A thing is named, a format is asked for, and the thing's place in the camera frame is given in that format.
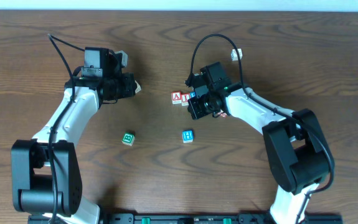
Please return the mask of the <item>red letter I block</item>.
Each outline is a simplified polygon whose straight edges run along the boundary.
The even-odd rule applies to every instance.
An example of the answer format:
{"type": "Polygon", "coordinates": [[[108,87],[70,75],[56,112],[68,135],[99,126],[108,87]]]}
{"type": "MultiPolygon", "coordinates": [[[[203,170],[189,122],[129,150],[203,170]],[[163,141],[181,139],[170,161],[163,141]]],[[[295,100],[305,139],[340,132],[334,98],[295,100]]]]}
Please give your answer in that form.
{"type": "Polygon", "coordinates": [[[190,93],[183,93],[181,95],[181,105],[182,106],[188,106],[189,105],[189,99],[191,98],[191,94],[190,93]]]}

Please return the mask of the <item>red letter A block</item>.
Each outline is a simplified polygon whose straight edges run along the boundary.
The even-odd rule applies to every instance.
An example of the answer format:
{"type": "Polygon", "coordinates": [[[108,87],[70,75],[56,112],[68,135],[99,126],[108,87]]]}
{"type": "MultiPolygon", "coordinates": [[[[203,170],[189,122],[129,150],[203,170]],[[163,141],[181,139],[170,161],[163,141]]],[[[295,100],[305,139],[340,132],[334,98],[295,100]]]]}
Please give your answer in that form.
{"type": "Polygon", "coordinates": [[[172,100],[172,104],[174,104],[174,105],[181,104],[181,102],[182,102],[181,92],[180,91],[172,92],[171,93],[171,100],[172,100]]]}

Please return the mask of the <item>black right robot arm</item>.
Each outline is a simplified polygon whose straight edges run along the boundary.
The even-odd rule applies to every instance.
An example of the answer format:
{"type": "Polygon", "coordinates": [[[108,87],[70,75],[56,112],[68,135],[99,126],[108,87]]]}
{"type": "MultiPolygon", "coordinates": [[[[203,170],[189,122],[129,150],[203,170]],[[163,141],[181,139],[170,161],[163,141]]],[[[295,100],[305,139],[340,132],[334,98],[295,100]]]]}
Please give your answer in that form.
{"type": "Polygon", "coordinates": [[[311,196],[332,185],[334,159],[312,111],[282,108],[238,84],[190,98],[188,110],[193,119],[223,111],[263,135],[278,184],[270,208],[275,223],[304,222],[311,196]]]}

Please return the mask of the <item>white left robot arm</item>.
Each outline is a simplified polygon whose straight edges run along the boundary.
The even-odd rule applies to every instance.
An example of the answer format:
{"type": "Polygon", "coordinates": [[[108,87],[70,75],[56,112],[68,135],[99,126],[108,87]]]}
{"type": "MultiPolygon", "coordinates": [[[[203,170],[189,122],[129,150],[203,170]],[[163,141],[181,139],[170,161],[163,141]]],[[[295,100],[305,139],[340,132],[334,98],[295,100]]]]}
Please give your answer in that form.
{"type": "Polygon", "coordinates": [[[82,194],[75,148],[104,101],[135,96],[133,73],[70,78],[47,124],[11,148],[12,204],[31,223],[101,223],[101,208],[82,194]]]}

